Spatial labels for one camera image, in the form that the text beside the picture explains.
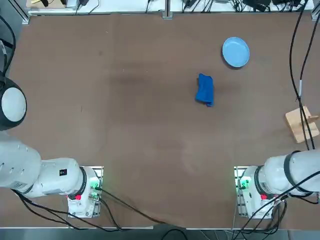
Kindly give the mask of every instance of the blue plate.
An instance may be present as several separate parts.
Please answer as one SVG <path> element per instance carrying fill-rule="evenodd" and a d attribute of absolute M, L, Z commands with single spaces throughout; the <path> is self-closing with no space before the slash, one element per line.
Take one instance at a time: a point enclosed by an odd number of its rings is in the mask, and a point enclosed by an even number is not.
<path fill-rule="evenodd" d="M 222 46 L 222 55 L 230 66 L 241 68 L 249 61 L 250 50 L 244 40 L 233 36 L 225 40 Z"/>

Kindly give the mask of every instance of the sticker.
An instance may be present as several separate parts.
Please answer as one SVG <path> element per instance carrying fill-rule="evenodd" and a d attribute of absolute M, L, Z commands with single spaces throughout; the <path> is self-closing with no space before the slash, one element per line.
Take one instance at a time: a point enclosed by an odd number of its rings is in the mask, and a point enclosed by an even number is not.
<path fill-rule="evenodd" d="M 26 185 L 27 185 L 27 184 L 24 183 L 24 182 L 14 181 L 14 182 L 12 182 L 11 184 L 7 185 L 6 187 L 7 187 L 7 188 L 10 188 L 10 189 L 18 190 L 18 189 L 24 188 Z"/>

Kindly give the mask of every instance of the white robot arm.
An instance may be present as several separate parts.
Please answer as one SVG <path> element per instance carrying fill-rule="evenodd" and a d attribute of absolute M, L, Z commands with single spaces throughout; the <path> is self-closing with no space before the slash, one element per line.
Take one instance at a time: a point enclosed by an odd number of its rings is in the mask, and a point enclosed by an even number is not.
<path fill-rule="evenodd" d="M 94 216 L 99 199 L 92 183 L 99 180 L 91 167 L 80 167 L 73 158 L 41 160 L 36 150 L 4 132 L 0 132 L 0 156 L 0 187 L 29 198 L 67 195 L 70 213 Z"/>
<path fill-rule="evenodd" d="M 320 171 L 319 150 L 294 151 L 288 155 L 270 157 L 263 166 L 248 167 L 239 180 L 248 217 L 317 171 Z M 289 195 L 310 196 L 319 192 L 320 175 L 317 175 L 291 190 Z M 270 205 L 264 207 L 253 218 L 262 218 L 269 209 Z"/>

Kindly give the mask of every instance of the green light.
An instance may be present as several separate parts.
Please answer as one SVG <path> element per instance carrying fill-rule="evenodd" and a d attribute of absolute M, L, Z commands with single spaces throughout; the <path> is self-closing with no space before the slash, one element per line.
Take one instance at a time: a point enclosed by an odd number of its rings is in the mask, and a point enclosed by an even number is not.
<path fill-rule="evenodd" d="M 251 177 L 249 177 L 249 176 L 242 177 L 241 180 L 240 180 L 241 189 L 249 188 L 250 182 L 251 182 Z"/>

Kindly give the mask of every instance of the blue cloth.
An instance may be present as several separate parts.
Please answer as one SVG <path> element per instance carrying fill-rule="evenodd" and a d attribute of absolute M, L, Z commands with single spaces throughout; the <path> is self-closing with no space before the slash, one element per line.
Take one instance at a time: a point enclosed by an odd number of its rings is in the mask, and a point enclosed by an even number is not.
<path fill-rule="evenodd" d="M 212 77 L 199 74 L 198 92 L 195 95 L 195 100 L 205 103 L 208 107 L 214 105 L 214 80 Z"/>

